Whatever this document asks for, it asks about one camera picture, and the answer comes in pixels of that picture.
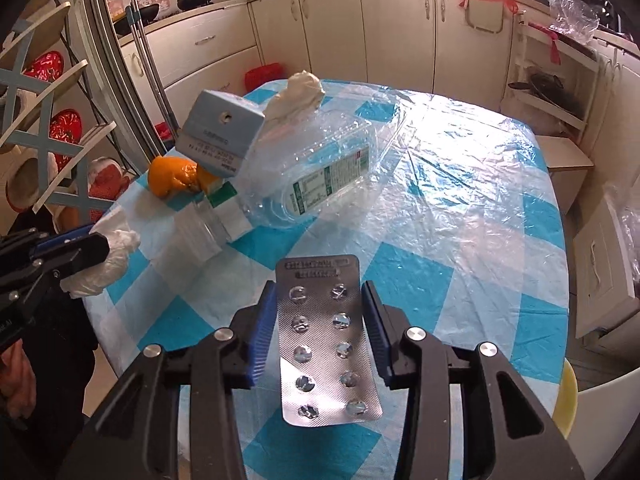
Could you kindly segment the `person's left hand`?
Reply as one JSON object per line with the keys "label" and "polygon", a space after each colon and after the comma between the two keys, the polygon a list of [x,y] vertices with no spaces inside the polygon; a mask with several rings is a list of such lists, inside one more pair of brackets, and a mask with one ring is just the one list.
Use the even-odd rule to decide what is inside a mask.
{"label": "person's left hand", "polygon": [[0,387],[9,416],[29,418],[36,406],[36,378],[21,340],[1,355]]}

